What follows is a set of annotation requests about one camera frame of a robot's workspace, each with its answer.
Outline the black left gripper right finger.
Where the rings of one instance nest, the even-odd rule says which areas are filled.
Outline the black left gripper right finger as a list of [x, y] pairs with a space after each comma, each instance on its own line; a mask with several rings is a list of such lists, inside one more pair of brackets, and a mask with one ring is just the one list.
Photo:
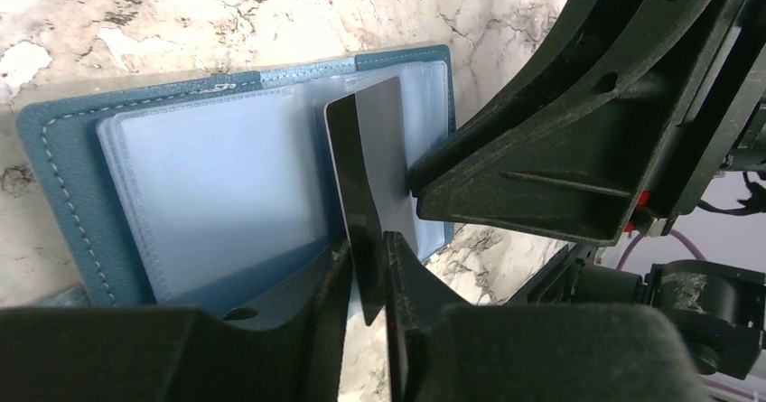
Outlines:
[[627, 304], [474, 305], [383, 236], [395, 401], [705, 401], [678, 332]]

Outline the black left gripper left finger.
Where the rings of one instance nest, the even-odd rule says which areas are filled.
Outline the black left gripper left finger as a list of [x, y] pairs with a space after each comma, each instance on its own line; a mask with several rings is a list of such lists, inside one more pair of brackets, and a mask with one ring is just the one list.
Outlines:
[[188, 307], [1, 312], [4, 401], [333, 401], [352, 264], [347, 241], [217, 318]]

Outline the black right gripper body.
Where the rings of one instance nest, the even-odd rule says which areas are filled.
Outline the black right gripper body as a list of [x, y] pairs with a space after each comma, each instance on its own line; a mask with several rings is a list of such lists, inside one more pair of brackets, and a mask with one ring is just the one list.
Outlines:
[[[765, 0], [747, 0], [739, 36], [671, 159], [670, 192], [645, 193], [640, 213], [712, 211], [705, 187], [718, 173], [765, 173]], [[765, 347], [765, 275], [714, 263], [684, 240], [690, 259], [655, 264], [645, 276], [597, 266], [595, 250], [557, 252], [510, 299], [513, 304], [645, 304], [682, 334], [698, 371], [744, 379]]]

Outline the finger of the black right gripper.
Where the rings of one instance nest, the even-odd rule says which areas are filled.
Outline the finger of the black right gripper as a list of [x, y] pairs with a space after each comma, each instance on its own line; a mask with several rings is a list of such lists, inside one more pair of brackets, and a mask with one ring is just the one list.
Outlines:
[[416, 167], [415, 194], [641, 193], [745, 2], [568, 0], [522, 70]]
[[754, 54], [609, 50], [555, 98], [509, 89], [413, 174], [418, 213], [591, 245], [665, 234], [714, 176], [738, 166], [754, 110]]

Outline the blue card holder wallet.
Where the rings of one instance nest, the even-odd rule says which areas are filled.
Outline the blue card holder wallet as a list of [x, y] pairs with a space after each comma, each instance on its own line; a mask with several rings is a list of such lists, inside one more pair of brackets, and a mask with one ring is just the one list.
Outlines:
[[86, 304], [222, 315], [344, 231], [327, 121], [359, 109], [371, 167], [402, 173], [455, 129], [443, 44], [34, 103], [17, 133]]

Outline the dark grey card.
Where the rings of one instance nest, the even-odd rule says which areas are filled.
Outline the dark grey card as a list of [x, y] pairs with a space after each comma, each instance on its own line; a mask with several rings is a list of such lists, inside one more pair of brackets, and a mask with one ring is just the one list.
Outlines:
[[400, 78], [353, 89], [328, 103], [323, 119], [360, 309], [371, 324], [385, 305], [385, 232], [398, 232], [409, 246], [417, 245]]

